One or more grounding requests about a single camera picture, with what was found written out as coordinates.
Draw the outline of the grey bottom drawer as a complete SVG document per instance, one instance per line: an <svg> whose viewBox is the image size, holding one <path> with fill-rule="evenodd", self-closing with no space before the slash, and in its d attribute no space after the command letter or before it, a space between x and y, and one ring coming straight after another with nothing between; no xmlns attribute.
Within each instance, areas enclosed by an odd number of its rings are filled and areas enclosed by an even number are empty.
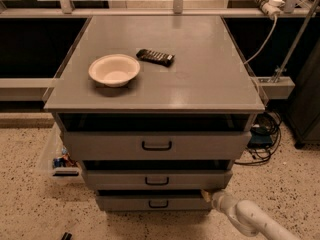
<svg viewBox="0 0 320 240"><path fill-rule="evenodd" d="M98 196L102 211L188 211L211 210L201 195Z"/></svg>

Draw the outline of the grey drawer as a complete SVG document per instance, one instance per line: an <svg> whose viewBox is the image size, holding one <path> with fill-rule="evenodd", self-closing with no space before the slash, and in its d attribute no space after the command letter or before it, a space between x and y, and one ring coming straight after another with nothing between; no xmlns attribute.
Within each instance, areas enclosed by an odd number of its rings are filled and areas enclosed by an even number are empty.
<svg viewBox="0 0 320 240"><path fill-rule="evenodd" d="M224 189L230 170L87 170L86 185L94 190Z"/></svg>
<svg viewBox="0 0 320 240"><path fill-rule="evenodd" d="M235 160L249 132L66 132L75 160Z"/></svg>
<svg viewBox="0 0 320 240"><path fill-rule="evenodd" d="M102 211L188 211L211 210L201 195L98 196Z"/></svg>

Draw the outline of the grey drawer cabinet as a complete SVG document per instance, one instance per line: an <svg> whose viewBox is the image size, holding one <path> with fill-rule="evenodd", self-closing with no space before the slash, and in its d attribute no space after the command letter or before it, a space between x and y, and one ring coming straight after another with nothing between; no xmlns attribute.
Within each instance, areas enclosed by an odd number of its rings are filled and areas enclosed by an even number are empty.
<svg viewBox="0 0 320 240"><path fill-rule="evenodd" d="M93 81L89 66L141 49L174 55L142 63L120 88ZM45 108L66 132L249 132L264 105L221 18L97 16L90 20ZM87 170L230 170L235 160L76 160ZM201 195L202 190L94 190L98 196Z"/></svg>

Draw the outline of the grey middle drawer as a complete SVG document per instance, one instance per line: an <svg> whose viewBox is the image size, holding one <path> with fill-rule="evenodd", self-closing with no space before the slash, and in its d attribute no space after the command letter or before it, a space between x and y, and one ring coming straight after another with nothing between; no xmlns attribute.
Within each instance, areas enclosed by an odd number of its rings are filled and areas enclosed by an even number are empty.
<svg viewBox="0 0 320 240"><path fill-rule="evenodd" d="M224 189L230 170L87 170L86 185L94 190Z"/></svg>

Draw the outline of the grey top drawer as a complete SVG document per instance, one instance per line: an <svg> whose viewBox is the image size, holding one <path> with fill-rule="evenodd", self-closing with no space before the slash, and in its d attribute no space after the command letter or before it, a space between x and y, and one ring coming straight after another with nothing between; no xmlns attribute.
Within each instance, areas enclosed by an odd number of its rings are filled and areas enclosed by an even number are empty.
<svg viewBox="0 0 320 240"><path fill-rule="evenodd" d="M249 132L66 132L75 160L235 160Z"/></svg>

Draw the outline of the blue box on floor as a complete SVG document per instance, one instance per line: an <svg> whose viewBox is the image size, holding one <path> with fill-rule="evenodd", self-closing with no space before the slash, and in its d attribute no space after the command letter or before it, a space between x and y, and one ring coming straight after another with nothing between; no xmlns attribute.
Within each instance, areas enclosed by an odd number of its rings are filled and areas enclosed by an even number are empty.
<svg viewBox="0 0 320 240"><path fill-rule="evenodd" d="M248 143L249 148L267 148L273 144L271 133L266 127L253 127L250 132L251 139Z"/></svg>

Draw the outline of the dark cabinet at right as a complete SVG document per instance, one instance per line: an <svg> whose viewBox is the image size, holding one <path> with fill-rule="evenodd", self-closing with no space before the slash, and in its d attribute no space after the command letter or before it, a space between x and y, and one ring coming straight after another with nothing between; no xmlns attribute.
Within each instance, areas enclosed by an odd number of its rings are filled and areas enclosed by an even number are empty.
<svg viewBox="0 0 320 240"><path fill-rule="evenodd" d="M289 100L287 120L295 136L294 146L320 143L320 40L301 69Z"/></svg>

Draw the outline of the small black floor object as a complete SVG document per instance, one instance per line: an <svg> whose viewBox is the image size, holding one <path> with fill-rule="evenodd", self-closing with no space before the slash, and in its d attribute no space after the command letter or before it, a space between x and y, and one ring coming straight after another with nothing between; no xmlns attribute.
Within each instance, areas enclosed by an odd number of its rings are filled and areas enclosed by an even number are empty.
<svg viewBox="0 0 320 240"><path fill-rule="evenodd" d="M65 232L61 238L61 240L71 240L72 234L69 232Z"/></svg>

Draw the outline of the clear plastic storage box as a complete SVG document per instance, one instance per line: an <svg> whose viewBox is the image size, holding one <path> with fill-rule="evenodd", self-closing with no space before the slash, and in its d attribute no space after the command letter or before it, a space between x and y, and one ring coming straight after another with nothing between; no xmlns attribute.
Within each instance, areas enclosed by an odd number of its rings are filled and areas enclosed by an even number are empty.
<svg viewBox="0 0 320 240"><path fill-rule="evenodd" d="M36 163L36 172L60 185L81 184L79 165L72 161L61 140L61 132L54 124Z"/></svg>

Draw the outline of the diagonal metal rod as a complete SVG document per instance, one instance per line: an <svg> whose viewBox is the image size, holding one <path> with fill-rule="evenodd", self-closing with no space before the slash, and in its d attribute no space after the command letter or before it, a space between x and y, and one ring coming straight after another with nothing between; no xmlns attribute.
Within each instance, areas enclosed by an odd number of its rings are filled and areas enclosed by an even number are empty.
<svg viewBox="0 0 320 240"><path fill-rule="evenodd" d="M311 17L313 16L313 14L315 13L316 11L316 8L319 4L320 0L314 0L312 6L310 7L304 21L303 21L303 24L301 25L301 28L299 29L290 49L288 50L288 53L287 55L285 56L284 58L284 61L282 62L281 66L278 67L276 70L275 70L275 73L272 75L272 77L270 78L269 82L270 83L277 83L282 75L282 73L285 71L285 67L287 65L287 63L289 62L296 46L298 45L305 29L307 28L307 25L311 19Z"/></svg>

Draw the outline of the black snack bar wrapper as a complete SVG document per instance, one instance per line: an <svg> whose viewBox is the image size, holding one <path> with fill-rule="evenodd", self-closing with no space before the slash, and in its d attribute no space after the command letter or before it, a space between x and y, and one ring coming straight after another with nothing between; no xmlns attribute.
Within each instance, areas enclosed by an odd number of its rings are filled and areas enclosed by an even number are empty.
<svg viewBox="0 0 320 240"><path fill-rule="evenodd" d="M174 55L157 52L148 49L141 49L136 53L136 57L142 61L169 67L174 61Z"/></svg>

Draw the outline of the white paper bowl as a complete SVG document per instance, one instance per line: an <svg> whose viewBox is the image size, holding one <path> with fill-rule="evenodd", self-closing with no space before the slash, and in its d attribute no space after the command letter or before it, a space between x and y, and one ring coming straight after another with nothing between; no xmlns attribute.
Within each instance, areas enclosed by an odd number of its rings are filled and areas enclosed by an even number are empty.
<svg viewBox="0 0 320 240"><path fill-rule="evenodd" d="M106 55L95 60L88 69L92 80L107 87L121 87L140 72L139 62L124 54Z"/></svg>

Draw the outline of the white power strip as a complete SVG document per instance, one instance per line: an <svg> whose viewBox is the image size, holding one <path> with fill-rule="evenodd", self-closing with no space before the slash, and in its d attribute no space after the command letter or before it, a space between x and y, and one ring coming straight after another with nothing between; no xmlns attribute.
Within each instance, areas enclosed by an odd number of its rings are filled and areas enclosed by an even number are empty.
<svg viewBox="0 0 320 240"><path fill-rule="evenodd" d="M254 2L269 18L278 16L281 13L280 7L284 4L283 0L254 0Z"/></svg>

